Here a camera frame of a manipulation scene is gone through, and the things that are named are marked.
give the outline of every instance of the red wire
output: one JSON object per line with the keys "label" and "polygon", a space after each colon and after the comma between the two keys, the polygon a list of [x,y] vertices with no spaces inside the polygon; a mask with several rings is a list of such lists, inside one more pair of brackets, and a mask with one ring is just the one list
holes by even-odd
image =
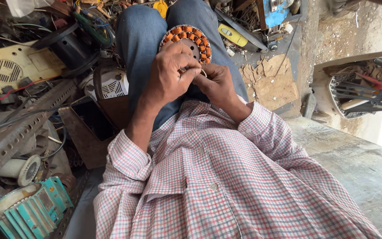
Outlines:
{"label": "red wire", "polygon": [[44,81],[44,80],[47,80],[47,79],[40,79],[40,80],[37,80],[37,81],[35,81],[35,82],[30,83],[30,84],[27,85],[27,86],[22,87],[22,88],[9,90],[5,96],[3,96],[2,98],[0,98],[0,100],[3,100],[3,99],[5,99],[5,98],[7,98],[8,95],[9,95],[11,92],[13,92],[13,91],[23,90],[23,89],[25,89],[25,88],[27,88],[27,87],[29,87],[29,86],[35,84],[35,83],[38,83],[38,82],[40,82],[40,81]]}

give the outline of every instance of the shirt sleeve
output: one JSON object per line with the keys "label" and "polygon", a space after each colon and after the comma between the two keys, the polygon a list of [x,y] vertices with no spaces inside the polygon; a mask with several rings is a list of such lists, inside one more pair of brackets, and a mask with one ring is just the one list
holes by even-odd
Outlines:
{"label": "shirt sleeve", "polygon": [[294,143],[289,126],[272,111],[257,102],[247,104],[252,113],[238,126],[246,138],[273,161],[306,152]]}
{"label": "shirt sleeve", "polygon": [[122,130],[108,147],[106,171],[94,199],[96,238],[129,238],[145,181],[153,169],[144,153]]}

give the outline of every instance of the torn cardboard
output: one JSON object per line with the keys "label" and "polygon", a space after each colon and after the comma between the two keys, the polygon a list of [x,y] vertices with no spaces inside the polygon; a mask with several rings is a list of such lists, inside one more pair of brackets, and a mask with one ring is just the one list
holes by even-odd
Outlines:
{"label": "torn cardboard", "polygon": [[285,57],[281,54],[268,61],[262,56],[256,68],[250,64],[242,66],[240,72],[250,101],[258,101],[274,111],[299,98],[290,60]]}

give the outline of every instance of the speaker grille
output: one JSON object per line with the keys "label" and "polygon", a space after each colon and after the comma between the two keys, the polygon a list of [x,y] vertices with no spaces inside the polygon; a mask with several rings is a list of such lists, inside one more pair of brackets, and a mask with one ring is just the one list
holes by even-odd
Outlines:
{"label": "speaker grille", "polygon": [[20,66],[9,60],[0,60],[0,81],[14,82],[23,75]]}

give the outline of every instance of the hand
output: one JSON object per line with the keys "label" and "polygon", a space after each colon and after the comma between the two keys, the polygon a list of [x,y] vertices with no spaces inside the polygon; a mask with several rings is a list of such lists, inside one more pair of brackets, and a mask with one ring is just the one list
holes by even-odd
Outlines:
{"label": "hand", "polygon": [[209,76],[202,74],[194,78],[197,85],[215,106],[225,111],[237,124],[251,114],[251,109],[241,102],[235,92],[231,73],[227,66],[216,64],[202,64],[202,69]]}
{"label": "hand", "polygon": [[[178,70],[188,66],[183,74]],[[183,95],[201,65],[194,59],[191,49],[182,42],[167,42],[151,64],[151,75],[140,100],[160,110],[168,102]]]}

